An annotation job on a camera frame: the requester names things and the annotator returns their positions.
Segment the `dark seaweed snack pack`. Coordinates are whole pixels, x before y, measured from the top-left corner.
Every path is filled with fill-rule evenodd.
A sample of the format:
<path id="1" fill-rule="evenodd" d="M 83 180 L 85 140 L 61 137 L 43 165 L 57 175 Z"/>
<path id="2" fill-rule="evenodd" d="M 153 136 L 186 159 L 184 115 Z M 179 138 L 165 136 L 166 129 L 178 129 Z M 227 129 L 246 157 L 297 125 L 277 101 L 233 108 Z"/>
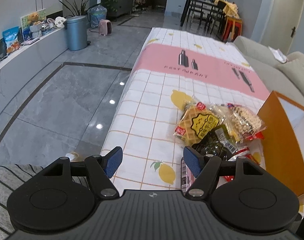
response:
<path id="1" fill-rule="evenodd" d="M 236 143 L 228 134 L 226 125 L 211 129 L 205 137 L 192 146 L 200 155 L 212 154 L 221 160 L 228 161 L 238 151 Z"/>

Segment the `bear picture calendar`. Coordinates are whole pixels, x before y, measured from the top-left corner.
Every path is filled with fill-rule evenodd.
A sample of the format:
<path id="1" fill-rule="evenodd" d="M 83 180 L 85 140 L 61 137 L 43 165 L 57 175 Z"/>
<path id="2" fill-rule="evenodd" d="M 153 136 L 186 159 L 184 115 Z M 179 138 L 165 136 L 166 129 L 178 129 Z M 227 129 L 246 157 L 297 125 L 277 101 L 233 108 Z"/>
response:
<path id="1" fill-rule="evenodd" d="M 40 37 L 42 23 L 46 20 L 46 10 L 38 10 L 20 18 L 23 41 Z"/>

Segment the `orange stool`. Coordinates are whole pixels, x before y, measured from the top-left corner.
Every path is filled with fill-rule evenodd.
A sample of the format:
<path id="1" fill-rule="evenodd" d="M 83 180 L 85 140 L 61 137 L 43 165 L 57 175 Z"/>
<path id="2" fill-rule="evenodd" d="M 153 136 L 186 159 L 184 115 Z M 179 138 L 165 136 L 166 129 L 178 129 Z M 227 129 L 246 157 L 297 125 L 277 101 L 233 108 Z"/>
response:
<path id="1" fill-rule="evenodd" d="M 226 24 L 221 40 L 224 42 L 234 41 L 242 35 L 243 20 L 235 17 L 226 16 Z"/>

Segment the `beige sofa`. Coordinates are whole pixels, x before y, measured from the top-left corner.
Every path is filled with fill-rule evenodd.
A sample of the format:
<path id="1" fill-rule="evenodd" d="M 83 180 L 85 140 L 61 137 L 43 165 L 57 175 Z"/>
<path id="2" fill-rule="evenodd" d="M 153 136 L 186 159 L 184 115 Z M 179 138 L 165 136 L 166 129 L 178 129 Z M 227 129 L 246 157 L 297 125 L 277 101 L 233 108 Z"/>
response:
<path id="1" fill-rule="evenodd" d="M 304 106 L 303 94 L 277 69 L 281 63 L 273 57 L 268 47 L 243 36 L 238 36 L 233 45 L 242 53 L 269 91 L 280 92 Z"/>

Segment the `orange cardboard box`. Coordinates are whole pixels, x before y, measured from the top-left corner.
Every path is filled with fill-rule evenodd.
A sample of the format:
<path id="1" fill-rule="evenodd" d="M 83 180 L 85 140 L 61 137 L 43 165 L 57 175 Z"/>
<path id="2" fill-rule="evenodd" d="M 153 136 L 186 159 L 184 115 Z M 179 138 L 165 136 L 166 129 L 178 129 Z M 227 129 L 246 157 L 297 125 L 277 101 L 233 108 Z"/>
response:
<path id="1" fill-rule="evenodd" d="M 258 112 L 265 122 L 265 169 L 291 189 L 304 214 L 304 107 L 273 91 Z"/>

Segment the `checked pink lemon tablecloth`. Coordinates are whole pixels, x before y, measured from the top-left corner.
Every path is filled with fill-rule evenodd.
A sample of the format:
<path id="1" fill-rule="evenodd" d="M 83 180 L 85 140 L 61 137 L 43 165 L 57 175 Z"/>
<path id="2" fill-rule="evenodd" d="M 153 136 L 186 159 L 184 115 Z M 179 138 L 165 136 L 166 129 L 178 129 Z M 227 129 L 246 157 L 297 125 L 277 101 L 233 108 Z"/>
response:
<path id="1" fill-rule="evenodd" d="M 269 91 L 231 43 L 153 28 L 119 100 L 101 154 L 119 146 L 119 192 L 181 187 L 184 143 L 175 133 L 185 99 L 236 103 L 257 112 Z"/>

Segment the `water jug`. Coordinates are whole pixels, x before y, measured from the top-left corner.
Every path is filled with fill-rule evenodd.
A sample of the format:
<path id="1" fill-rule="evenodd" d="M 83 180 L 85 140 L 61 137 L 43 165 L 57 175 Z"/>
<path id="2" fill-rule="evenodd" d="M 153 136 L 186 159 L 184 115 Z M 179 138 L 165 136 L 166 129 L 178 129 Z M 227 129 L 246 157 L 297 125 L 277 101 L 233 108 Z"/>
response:
<path id="1" fill-rule="evenodd" d="M 101 20 L 106 19 L 107 9 L 101 4 L 97 4 L 87 10 L 89 21 L 92 28 L 96 28 Z"/>

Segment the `pink drink can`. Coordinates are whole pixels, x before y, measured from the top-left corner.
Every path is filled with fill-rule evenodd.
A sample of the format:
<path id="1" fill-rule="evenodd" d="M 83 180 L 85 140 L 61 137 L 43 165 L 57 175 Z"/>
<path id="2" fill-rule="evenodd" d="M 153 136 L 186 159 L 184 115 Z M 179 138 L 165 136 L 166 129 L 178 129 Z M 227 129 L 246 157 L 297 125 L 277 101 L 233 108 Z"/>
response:
<path id="1" fill-rule="evenodd" d="M 185 163 L 184 158 L 181 159 L 181 190 L 185 194 L 187 190 L 191 187 L 195 177 L 193 176 L 191 170 Z"/>

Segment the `red snack bag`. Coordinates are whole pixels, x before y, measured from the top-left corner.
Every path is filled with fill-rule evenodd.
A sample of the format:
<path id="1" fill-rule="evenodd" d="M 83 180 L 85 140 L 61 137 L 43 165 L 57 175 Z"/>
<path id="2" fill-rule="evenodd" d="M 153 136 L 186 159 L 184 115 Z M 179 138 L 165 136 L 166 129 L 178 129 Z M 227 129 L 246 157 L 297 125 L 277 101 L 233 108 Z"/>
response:
<path id="1" fill-rule="evenodd" d="M 253 154 L 250 153 L 250 149 L 243 148 L 239 150 L 234 156 L 232 156 L 228 161 L 236 161 L 237 158 L 245 157 L 247 159 L 250 159 L 254 163 L 260 165 L 261 164 L 261 155 L 259 152 L 255 152 Z"/>

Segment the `yellow waffle snack pack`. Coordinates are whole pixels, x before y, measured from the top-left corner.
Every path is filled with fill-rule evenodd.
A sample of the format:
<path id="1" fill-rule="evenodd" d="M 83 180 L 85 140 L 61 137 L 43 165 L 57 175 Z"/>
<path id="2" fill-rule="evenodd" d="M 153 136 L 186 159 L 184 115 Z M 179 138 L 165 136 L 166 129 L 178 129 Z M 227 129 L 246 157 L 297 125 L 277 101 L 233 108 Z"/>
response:
<path id="1" fill-rule="evenodd" d="M 199 143 L 213 128 L 221 124 L 219 116 L 202 102 L 185 105 L 183 115 L 176 125 L 174 135 L 192 146 Z"/>

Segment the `grey tv cabinet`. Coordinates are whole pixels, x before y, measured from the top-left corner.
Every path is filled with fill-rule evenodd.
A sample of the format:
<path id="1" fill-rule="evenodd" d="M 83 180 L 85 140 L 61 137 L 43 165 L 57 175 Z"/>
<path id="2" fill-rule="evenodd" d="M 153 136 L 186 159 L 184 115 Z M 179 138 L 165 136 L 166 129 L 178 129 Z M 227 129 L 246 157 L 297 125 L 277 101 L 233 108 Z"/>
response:
<path id="1" fill-rule="evenodd" d="M 0 113 L 32 77 L 67 48 L 67 31 L 61 28 L 0 62 Z"/>

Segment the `puffed grain snack pack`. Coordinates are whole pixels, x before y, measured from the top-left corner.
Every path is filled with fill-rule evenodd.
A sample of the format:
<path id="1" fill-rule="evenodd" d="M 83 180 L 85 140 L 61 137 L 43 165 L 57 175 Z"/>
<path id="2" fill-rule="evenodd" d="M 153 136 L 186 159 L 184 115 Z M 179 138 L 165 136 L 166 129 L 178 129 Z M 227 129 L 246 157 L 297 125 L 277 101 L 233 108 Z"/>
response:
<path id="1" fill-rule="evenodd" d="M 263 139 L 262 131 L 266 129 L 264 121 L 253 111 L 241 105 L 227 104 L 230 120 L 239 141 Z"/>

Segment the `blue snack bag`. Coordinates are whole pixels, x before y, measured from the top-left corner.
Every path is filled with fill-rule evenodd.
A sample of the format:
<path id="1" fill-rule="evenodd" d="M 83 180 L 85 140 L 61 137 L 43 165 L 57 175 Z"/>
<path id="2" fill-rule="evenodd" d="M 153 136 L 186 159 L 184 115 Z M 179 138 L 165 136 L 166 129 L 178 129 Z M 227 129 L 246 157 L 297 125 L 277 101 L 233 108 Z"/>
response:
<path id="1" fill-rule="evenodd" d="M 16 50 L 19 50 L 18 41 L 19 27 L 13 27 L 2 32 L 3 40 L 6 45 L 6 54 L 9 55 Z"/>

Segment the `blue pedal trash bin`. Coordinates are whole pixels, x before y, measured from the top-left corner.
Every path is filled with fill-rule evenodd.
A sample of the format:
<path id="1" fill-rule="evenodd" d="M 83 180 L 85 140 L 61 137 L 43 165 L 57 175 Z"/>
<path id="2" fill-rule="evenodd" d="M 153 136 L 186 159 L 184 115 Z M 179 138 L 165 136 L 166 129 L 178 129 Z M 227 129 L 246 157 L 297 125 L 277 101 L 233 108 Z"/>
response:
<path id="1" fill-rule="evenodd" d="M 71 51 L 82 50 L 88 46 L 87 17 L 74 16 L 66 20 L 67 43 Z"/>

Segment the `green potted plant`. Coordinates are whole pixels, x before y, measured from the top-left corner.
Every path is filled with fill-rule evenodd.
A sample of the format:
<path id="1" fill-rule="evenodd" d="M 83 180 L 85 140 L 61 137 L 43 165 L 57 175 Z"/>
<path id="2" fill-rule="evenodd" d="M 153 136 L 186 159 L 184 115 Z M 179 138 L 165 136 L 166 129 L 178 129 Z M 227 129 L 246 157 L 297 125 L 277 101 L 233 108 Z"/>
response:
<path id="1" fill-rule="evenodd" d="M 80 4 L 77 4 L 76 0 L 73 0 L 72 2 L 69 2 L 68 0 L 59 0 L 63 9 L 67 10 L 67 13 L 63 12 L 63 16 L 66 17 L 87 15 L 89 9 L 95 6 L 95 4 L 90 6 L 89 2 L 90 0 L 81 0 Z"/>

